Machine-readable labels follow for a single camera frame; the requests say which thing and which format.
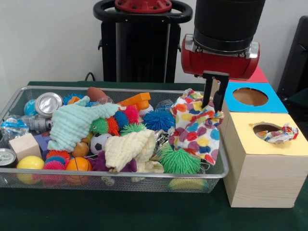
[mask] green spiky ball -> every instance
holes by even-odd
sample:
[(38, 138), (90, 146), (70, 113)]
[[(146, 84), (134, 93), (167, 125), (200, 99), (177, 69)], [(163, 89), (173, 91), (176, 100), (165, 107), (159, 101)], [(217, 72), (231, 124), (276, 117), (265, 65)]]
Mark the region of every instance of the green spiky ball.
[(107, 120), (103, 118), (98, 118), (94, 120), (90, 126), (90, 131), (97, 132), (100, 134), (108, 133), (109, 126)]
[(164, 166), (165, 173), (196, 174), (201, 168), (201, 159), (194, 157), (183, 149), (174, 151), (169, 143), (161, 150), (160, 163)]
[(121, 136), (125, 136), (132, 132), (139, 132), (146, 130), (146, 126), (143, 124), (127, 124), (124, 126), (124, 128), (121, 130)]

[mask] black cable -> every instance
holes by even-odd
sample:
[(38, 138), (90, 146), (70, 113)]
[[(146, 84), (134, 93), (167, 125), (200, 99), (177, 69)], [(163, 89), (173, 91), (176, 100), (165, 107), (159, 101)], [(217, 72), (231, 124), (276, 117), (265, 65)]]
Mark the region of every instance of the black cable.
[(95, 79), (95, 77), (94, 77), (94, 74), (93, 74), (92, 72), (87, 73), (87, 76), (86, 76), (86, 78), (85, 78), (85, 81), (88, 80), (89, 76), (92, 76), (93, 81), (96, 81), (96, 79)]

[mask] metal basket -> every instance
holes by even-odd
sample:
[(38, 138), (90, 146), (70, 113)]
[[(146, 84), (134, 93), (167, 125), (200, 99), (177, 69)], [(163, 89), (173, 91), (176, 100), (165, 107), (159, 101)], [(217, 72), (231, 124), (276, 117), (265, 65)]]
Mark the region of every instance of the metal basket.
[[(62, 97), (71, 94), (86, 94), (87, 88), (69, 87), (24, 87), (10, 99), (0, 119), (8, 115), (23, 115), (24, 105), (46, 92), (55, 92)], [(150, 104), (156, 106), (160, 101), (175, 101), (182, 91), (171, 90), (130, 90), (102, 89), (115, 102), (122, 101), (141, 92), (150, 92)], [(8, 148), (3, 139), (0, 148)], [(220, 178), (229, 171), (226, 154), (220, 143), (219, 155), (215, 166), (202, 165), (198, 174), (155, 174), (155, 173), (110, 173), (95, 171), (59, 171), (0, 168), (0, 187), (36, 188), (36, 189), (78, 189), (78, 190), (112, 190), (140, 192), (186, 192), (210, 193)]]

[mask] round hole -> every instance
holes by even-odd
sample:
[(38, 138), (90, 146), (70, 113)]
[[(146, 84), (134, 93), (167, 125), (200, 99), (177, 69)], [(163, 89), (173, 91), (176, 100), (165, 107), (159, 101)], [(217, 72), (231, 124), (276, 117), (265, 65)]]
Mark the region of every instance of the round hole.
[(253, 125), (253, 130), (256, 136), (258, 136), (260, 139), (262, 139), (258, 133), (259, 132), (263, 132), (263, 131), (267, 131), (267, 132), (272, 132), (272, 131), (280, 131), (282, 128), (279, 127), (278, 125), (275, 124), (271, 124), (271, 123), (257, 123)]
[(253, 88), (239, 88), (233, 92), (233, 97), (243, 104), (252, 106), (262, 106), (269, 101), (266, 94)]

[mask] green tablecloth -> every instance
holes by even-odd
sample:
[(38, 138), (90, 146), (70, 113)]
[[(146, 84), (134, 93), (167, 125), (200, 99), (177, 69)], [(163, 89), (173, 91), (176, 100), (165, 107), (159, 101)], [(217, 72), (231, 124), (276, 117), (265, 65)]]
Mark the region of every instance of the green tablecloth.
[[(30, 82), (30, 85), (202, 90), (200, 84)], [(230, 208), (223, 181), (211, 194), (0, 189), (0, 230), (308, 230), (308, 181), (293, 209)]]

